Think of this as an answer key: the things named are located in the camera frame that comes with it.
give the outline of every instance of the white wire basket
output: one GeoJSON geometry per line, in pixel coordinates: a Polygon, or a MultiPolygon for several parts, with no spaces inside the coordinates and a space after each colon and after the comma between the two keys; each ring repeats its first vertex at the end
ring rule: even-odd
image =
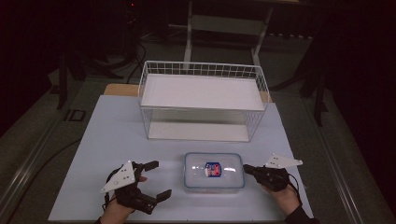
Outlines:
{"type": "Polygon", "coordinates": [[[147,61],[138,102],[150,139],[248,142],[271,97],[259,66],[147,61]]]}

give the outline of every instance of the plastic container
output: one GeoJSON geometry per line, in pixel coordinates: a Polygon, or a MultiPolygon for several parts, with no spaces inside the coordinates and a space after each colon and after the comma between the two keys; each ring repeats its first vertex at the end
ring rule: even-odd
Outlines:
{"type": "Polygon", "coordinates": [[[245,186],[242,159],[236,153],[187,153],[183,176],[191,193],[236,193],[245,186]]]}

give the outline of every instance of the human hand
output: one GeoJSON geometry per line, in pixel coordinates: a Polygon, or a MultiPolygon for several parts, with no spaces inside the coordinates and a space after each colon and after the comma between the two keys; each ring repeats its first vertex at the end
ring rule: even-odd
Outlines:
{"type": "MultiPolygon", "coordinates": [[[[147,178],[144,176],[139,177],[139,182],[145,182],[146,180],[147,178]]],[[[106,211],[100,217],[100,221],[102,224],[122,224],[133,211],[133,208],[118,204],[116,195],[113,194],[106,211]]]]}
{"type": "Polygon", "coordinates": [[[278,192],[274,192],[263,185],[262,188],[275,198],[277,205],[282,209],[286,216],[290,215],[298,206],[300,206],[296,191],[291,185],[287,185],[285,189],[278,192]]]}

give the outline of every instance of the white table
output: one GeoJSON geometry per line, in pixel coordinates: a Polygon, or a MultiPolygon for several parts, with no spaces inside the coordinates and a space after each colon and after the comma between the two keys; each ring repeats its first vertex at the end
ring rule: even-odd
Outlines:
{"type": "MultiPolygon", "coordinates": [[[[170,199],[152,215],[136,211],[133,222],[265,222],[284,215],[272,197],[246,175],[246,185],[235,194],[191,194],[183,189],[183,158],[188,152],[238,153],[243,163],[262,166],[272,155],[292,158],[289,141],[275,104],[270,104],[249,143],[148,140],[137,98],[100,97],[49,216],[50,221],[94,221],[103,214],[100,189],[107,176],[126,161],[157,160],[160,167],[143,173],[139,188],[150,196],[171,189],[170,199]]],[[[312,211],[296,167],[288,172],[299,181],[304,210],[312,211]]]]}

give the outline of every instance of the sticker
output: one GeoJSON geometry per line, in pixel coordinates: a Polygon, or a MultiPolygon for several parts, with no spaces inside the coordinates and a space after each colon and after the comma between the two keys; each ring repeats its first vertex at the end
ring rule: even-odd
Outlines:
{"type": "Polygon", "coordinates": [[[221,165],[219,162],[207,162],[205,165],[205,174],[207,177],[220,177],[221,165]]]}

